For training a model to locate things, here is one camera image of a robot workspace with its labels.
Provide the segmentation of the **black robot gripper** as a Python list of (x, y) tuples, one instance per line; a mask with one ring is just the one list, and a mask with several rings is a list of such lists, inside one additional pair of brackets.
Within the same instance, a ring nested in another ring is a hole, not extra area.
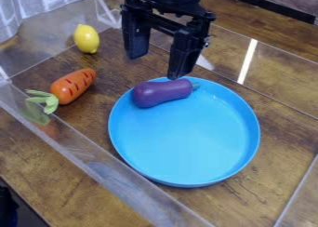
[(122, 32), (127, 56), (143, 57), (150, 49), (150, 30), (174, 36), (170, 48), (170, 80), (192, 72), (202, 50), (210, 46), (210, 22), (216, 18), (200, 0), (124, 0)]

